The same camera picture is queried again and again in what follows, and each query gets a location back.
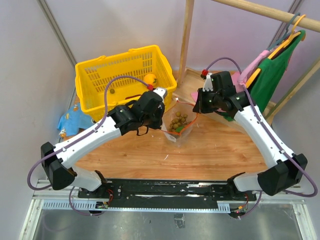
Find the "dark red fruit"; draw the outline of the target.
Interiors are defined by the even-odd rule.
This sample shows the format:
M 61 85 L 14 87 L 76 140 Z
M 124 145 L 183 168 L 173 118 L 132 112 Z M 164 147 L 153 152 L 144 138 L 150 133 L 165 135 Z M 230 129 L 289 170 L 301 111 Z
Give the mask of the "dark red fruit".
M 125 99 L 128 100 L 128 99 L 133 99 L 133 98 L 136 98 L 136 97 L 140 97 L 141 94 L 136 94 L 136 95 L 132 95 L 132 96 L 128 96 L 126 97 Z

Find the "clear zip top bag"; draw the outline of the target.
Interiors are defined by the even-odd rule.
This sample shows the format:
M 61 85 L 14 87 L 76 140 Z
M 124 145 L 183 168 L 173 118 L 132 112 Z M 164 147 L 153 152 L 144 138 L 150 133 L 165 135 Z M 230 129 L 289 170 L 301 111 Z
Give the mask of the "clear zip top bag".
M 161 131 L 166 139 L 177 147 L 187 141 L 198 118 L 193 108 L 194 104 L 176 97 L 162 117 Z

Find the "bunch of brown longans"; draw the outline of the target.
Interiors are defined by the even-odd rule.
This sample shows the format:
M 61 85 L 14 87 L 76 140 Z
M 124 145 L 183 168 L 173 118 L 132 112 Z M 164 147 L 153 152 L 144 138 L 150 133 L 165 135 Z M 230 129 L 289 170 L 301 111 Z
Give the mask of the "bunch of brown longans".
M 174 118 L 170 121 L 168 131 L 170 133 L 180 134 L 184 128 L 190 123 L 188 121 L 189 116 L 186 113 L 177 111 L 174 113 Z

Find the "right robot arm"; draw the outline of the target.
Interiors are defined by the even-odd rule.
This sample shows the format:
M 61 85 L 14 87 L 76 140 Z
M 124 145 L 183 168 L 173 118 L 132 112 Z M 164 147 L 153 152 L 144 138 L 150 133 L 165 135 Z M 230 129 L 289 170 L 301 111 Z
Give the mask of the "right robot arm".
M 273 131 L 259 107 L 245 89 L 236 91 L 228 71 L 209 73 L 203 70 L 203 87 L 197 90 L 193 112 L 209 114 L 222 110 L 242 126 L 261 153 L 267 170 L 258 173 L 239 173 L 228 179 L 227 196 L 240 199 L 247 191 L 262 191 L 269 196 L 298 184 L 308 160 L 295 154 Z

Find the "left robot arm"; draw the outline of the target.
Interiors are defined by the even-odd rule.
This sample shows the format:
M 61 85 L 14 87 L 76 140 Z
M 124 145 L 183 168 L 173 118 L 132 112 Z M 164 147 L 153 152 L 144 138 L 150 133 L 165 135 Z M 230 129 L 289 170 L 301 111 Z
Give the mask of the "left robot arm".
M 103 175 L 97 170 L 76 167 L 76 162 L 110 140 L 131 131 L 138 132 L 140 127 L 160 129 L 166 96 L 167 91 L 162 87 L 144 92 L 139 99 L 116 106 L 97 124 L 69 140 L 56 145 L 43 144 L 41 150 L 45 160 L 42 167 L 51 187 L 54 190 L 79 187 L 90 191 L 96 198 L 103 197 L 107 193 Z

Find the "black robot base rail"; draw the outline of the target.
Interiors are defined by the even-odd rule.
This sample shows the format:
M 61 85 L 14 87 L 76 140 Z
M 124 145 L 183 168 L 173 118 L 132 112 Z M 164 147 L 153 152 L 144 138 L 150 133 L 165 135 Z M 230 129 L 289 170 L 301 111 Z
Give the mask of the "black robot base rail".
M 95 210 L 155 212 L 243 212 L 257 197 L 233 192 L 226 181 L 120 179 L 106 180 L 103 192 L 81 187 L 80 199 L 96 200 Z

